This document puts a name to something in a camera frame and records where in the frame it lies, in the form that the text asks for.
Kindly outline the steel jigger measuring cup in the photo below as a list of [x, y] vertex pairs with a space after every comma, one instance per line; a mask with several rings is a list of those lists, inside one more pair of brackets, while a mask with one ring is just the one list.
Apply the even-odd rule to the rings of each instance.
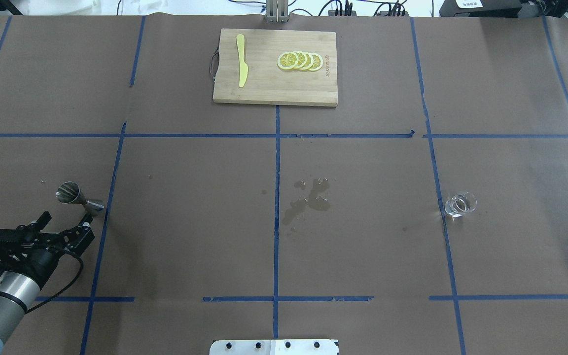
[[81, 205], [87, 214], [98, 216], [105, 210], [102, 200], [88, 199], [83, 194], [80, 186], [73, 181], [67, 181], [61, 184], [56, 190], [56, 198], [61, 204]]

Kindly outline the aluminium frame post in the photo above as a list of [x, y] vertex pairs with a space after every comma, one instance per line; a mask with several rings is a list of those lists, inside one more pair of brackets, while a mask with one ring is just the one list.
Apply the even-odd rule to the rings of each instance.
[[289, 0], [266, 0], [265, 21], [268, 23], [286, 23], [290, 19]]

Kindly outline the black box on desk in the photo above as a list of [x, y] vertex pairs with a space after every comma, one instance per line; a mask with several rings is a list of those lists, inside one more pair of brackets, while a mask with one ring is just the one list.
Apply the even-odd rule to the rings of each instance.
[[439, 16], [516, 18], [521, 9], [521, 0], [445, 0], [439, 9]]

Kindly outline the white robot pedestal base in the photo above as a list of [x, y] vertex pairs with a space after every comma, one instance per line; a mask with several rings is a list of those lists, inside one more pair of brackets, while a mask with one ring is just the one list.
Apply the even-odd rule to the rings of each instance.
[[220, 340], [210, 346], [210, 355], [338, 355], [333, 339]]

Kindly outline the bamboo cutting board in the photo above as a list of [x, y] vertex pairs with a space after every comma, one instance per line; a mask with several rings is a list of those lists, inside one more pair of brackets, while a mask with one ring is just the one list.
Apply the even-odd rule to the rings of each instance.
[[[238, 87], [239, 62], [235, 36], [246, 38], [248, 79]], [[318, 53], [323, 67], [316, 71], [281, 70], [277, 58], [288, 51]], [[306, 30], [221, 29], [219, 63], [213, 100], [226, 104], [336, 107], [338, 105], [337, 36]]]

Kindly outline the lemon slice nearest knife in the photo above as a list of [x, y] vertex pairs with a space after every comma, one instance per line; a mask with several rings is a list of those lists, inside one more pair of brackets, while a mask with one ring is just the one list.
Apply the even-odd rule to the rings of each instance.
[[277, 66], [281, 70], [287, 71], [296, 68], [298, 65], [298, 54], [295, 51], [288, 51], [280, 54], [277, 58]]

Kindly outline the clear glass cup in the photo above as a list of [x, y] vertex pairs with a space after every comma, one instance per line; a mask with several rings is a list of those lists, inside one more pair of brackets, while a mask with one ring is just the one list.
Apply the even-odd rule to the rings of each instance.
[[476, 196], [471, 192], [459, 192], [451, 196], [444, 204], [446, 215], [460, 218], [476, 209]]

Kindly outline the yellow plastic knife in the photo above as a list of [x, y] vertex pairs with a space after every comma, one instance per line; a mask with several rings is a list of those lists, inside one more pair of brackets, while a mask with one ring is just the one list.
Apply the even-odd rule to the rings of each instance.
[[235, 36], [235, 42], [237, 46], [238, 62], [239, 62], [239, 78], [238, 87], [244, 88], [249, 74], [249, 66], [246, 63], [246, 38], [243, 34], [237, 34]]

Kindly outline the lemon slice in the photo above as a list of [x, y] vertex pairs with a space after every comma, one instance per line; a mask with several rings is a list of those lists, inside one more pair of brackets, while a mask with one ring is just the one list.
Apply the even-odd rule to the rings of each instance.
[[316, 72], [320, 70], [324, 66], [324, 58], [318, 53], [309, 53], [313, 59], [313, 63], [311, 67], [309, 67], [309, 71]]
[[302, 70], [309, 62], [309, 57], [307, 56], [307, 52], [303, 52], [300, 50], [296, 50], [294, 52], [297, 55], [297, 63], [293, 67], [295, 70]]
[[306, 56], [306, 63], [300, 68], [303, 71], [311, 69], [314, 65], [314, 55], [313, 53], [304, 52]]

